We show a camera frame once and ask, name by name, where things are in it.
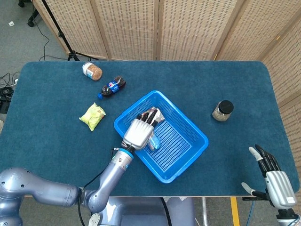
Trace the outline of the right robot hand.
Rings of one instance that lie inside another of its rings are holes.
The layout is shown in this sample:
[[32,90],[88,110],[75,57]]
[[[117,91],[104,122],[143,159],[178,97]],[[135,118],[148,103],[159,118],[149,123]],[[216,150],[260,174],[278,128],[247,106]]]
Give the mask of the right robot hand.
[[276,158],[259,145],[249,147],[249,152],[256,159],[266,184],[266,192],[252,189],[247,183],[241,185],[245,191],[262,200],[270,201],[278,210],[291,209],[297,204],[291,182],[281,170]]

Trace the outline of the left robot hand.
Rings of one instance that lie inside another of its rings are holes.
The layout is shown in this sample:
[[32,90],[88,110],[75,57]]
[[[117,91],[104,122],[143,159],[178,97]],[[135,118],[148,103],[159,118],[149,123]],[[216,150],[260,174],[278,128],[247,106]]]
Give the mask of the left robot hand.
[[143,149],[158,124],[158,121],[155,119],[157,112],[158,109],[153,108],[137,115],[124,134],[122,146],[134,150]]

